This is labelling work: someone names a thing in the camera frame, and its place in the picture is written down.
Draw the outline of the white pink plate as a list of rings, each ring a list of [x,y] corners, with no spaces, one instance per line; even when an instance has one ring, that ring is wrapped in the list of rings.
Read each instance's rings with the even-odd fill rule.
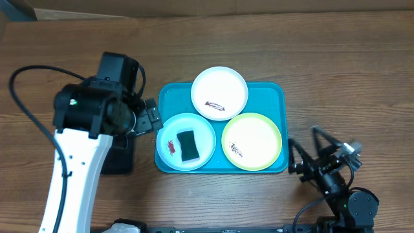
[[[205,118],[230,120],[245,108],[248,87],[245,79],[234,69],[210,67],[194,79],[191,86],[194,108]]]

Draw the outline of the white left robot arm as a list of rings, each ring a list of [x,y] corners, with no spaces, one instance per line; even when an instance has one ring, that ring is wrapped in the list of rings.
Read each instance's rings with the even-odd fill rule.
[[[96,76],[54,99],[56,151],[40,232],[88,232],[106,157],[132,154],[134,140],[162,128],[154,99],[135,91],[138,61],[105,52]]]

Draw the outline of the light blue plate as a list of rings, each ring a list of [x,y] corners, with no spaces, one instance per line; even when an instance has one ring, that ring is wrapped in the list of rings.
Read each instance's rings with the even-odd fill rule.
[[[182,162],[177,134],[192,130],[200,158]],[[202,116],[181,113],[169,118],[157,132],[155,161],[166,173],[191,173],[203,167],[212,158],[216,148],[216,135],[212,125]]]

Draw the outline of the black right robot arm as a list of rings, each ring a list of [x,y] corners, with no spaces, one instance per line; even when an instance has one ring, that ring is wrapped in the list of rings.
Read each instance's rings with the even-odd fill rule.
[[[315,182],[322,197],[304,206],[286,232],[372,232],[380,201],[370,190],[352,187],[355,172],[361,167],[362,144],[352,140],[342,142],[320,126],[312,126],[317,158],[313,159],[294,139],[288,139],[288,172],[300,176],[300,181]],[[319,217],[313,225],[298,225],[298,219],[310,207],[325,201],[331,217]]]

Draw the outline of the pink green sponge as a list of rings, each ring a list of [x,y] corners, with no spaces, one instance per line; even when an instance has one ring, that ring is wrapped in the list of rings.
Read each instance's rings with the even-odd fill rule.
[[[200,158],[192,130],[178,133],[177,139],[180,142],[182,162],[190,162]]]

